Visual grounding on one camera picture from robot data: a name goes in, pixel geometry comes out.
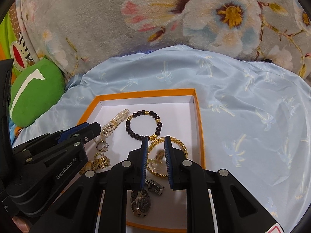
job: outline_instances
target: gold bracelet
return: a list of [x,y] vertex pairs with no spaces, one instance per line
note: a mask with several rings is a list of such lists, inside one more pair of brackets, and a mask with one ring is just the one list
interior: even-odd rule
[[[187,152],[187,148],[186,146],[180,141],[178,140],[177,138],[174,138],[174,137],[170,137],[171,138],[171,142],[172,143],[175,143],[175,144],[178,144],[180,146],[180,148],[183,150],[183,152],[185,153],[185,156],[186,156],[186,159],[188,159],[188,152]],[[158,139],[154,140],[151,145],[149,145],[148,147],[148,156],[150,154],[150,152],[152,151],[152,149],[160,144],[160,143],[163,143],[165,140],[165,137],[159,137]],[[152,159],[147,159],[147,169],[148,171],[155,175],[155,176],[158,176],[158,177],[161,177],[161,178],[167,178],[167,174],[160,174],[160,173],[157,173],[155,172],[153,169],[150,168],[150,166],[148,165],[149,163],[152,162]]]

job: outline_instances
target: sticker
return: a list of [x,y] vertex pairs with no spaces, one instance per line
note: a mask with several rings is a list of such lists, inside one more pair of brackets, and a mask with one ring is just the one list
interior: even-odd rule
[[281,226],[276,223],[266,233],[284,233],[284,231],[282,230]]

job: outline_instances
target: black watch dial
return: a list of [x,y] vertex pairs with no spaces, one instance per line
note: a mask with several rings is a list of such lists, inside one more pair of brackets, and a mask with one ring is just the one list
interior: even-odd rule
[[149,211],[150,207],[151,207],[150,199],[148,199],[147,197],[142,197],[139,199],[138,209],[142,213],[147,213]]

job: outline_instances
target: green pillow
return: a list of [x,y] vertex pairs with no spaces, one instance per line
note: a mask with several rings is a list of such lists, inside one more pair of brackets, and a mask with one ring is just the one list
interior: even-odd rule
[[10,117],[27,127],[55,105],[65,91],[62,72],[50,60],[27,67],[11,87]]

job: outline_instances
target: floral blanket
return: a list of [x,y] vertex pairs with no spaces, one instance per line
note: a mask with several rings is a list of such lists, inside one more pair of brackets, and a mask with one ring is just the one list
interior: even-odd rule
[[311,79],[311,21],[297,0],[18,3],[31,56],[47,55],[68,78],[109,57],[183,43],[240,60],[270,59]]

